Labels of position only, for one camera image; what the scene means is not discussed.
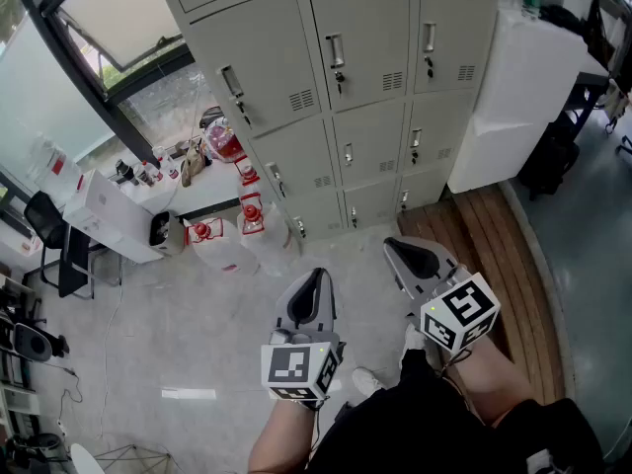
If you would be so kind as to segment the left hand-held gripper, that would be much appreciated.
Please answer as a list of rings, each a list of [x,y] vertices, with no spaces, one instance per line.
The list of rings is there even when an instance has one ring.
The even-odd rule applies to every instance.
[[[346,342],[334,332],[333,281],[324,268],[298,277],[280,296],[276,326],[304,325],[316,330],[275,329],[261,346],[261,383],[279,400],[318,409],[327,399],[343,361]]]

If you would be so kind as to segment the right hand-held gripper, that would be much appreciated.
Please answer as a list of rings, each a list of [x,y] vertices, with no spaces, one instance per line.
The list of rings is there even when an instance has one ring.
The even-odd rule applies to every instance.
[[[441,279],[412,301],[419,330],[452,356],[487,335],[501,303],[480,273],[456,266],[456,258],[438,242],[419,237],[387,237],[384,258],[398,287],[411,299],[419,279]]]

